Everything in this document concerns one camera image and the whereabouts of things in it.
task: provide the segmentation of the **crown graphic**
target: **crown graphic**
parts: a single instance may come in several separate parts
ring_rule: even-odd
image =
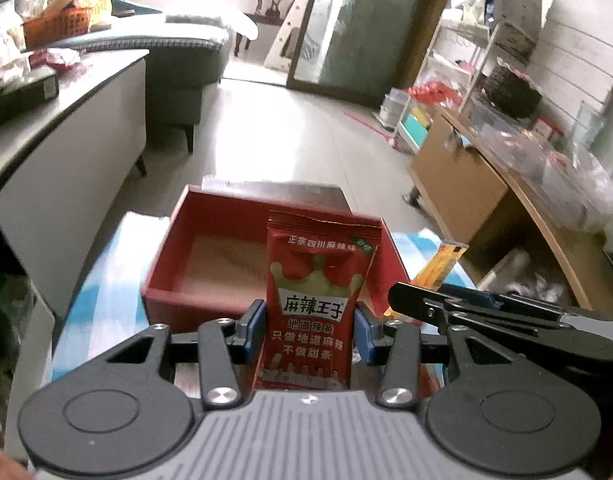
[[[327,258],[323,254],[313,257],[313,272],[301,280],[289,280],[282,274],[282,264],[273,262],[269,270],[275,279],[277,288],[285,288],[293,292],[301,292],[310,296],[334,296],[336,298],[350,298],[362,286],[362,275],[354,274],[348,286],[333,285],[323,272]]]

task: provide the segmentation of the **orange basket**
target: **orange basket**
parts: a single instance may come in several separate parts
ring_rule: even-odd
[[[24,23],[22,27],[27,50],[71,36],[86,34],[89,32],[92,15],[91,7],[66,9]]]

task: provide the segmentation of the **sliding glass door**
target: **sliding glass door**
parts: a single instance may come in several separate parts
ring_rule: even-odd
[[[287,87],[375,105],[399,78],[419,0],[309,0]]]

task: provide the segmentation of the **round black disc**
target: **round black disc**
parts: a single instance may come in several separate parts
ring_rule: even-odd
[[[549,377],[543,384],[527,377],[524,386],[521,375],[500,377],[497,385],[460,378],[431,399],[427,427],[453,456],[496,474],[541,476],[570,468],[593,449],[600,413],[582,390]]]
[[[163,380],[107,376],[87,387],[70,379],[35,393],[19,416],[30,456],[52,470],[98,476],[138,469],[173,449],[194,420],[187,397]]]

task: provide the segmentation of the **hand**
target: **hand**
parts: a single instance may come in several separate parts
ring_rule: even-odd
[[[0,480],[31,480],[30,474],[0,451]]]

